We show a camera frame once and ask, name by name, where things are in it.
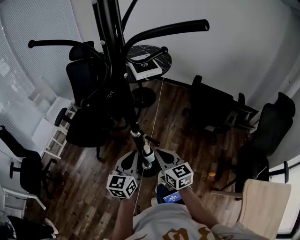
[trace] phone screen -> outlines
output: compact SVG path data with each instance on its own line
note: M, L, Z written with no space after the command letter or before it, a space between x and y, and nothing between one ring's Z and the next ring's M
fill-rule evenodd
M182 198L181 198L179 192L177 191L175 193L172 193L168 196L163 197L163 199L164 199L165 203L175 203L175 202L181 200Z

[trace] white box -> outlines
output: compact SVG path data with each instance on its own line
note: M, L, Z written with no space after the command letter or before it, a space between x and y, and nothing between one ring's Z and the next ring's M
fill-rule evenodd
M188 163L180 164L165 170L165 181L176 190L185 188L193 183L193 170Z
M114 197L130 198L137 189L137 183L134 177L110 174L106 188Z
M132 60L141 60L144 59L146 57L150 56L150 54L145 54L142 56L138 56L138 57L133 57L131 58ZM135 76L136 80L141 80L147 77L152 77L158 74L162 74L162 70L161 67L156 63L156 61L153 59L147 63L143 63L143 64L132 64L132 63L128 63L129 67L133 73L133 75Z

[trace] small orange object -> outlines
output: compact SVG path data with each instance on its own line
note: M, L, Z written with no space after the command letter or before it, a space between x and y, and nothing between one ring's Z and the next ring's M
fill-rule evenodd
M214 176L216 175L216 173L215 173L215 172L209 172L208 175L209 175L210 177L214 177Z

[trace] baseboard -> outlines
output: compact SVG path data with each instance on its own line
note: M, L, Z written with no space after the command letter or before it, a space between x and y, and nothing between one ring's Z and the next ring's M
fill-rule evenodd
M183 82L174 81L170 78L158 77L157 79L161 80L161 81L164 79L164 82L171 83L171 84L174 84L174 85L178 85L178 86L181 86L181 87L184 87L184 88L189 88L189 89L192 88L192 85L189 85L189 84L183 83Z

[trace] chair headrest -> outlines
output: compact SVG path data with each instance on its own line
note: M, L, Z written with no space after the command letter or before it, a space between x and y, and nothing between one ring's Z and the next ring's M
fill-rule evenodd
M296 106L294 101L282 92L278 93L278 99L274 103L274 106L277 110L279 110L283 114L286 114L287 116L295 116Z
M92 48L94 48L94 42L93 41L89 41L89 42L84 42L84 44L91 46ZM82 49L81 47L72 47L69 53L69 59L71 61L76 61L79 59L84 59L84 58L89 58L90 57L90 53L89 51L86 51L84 49Z

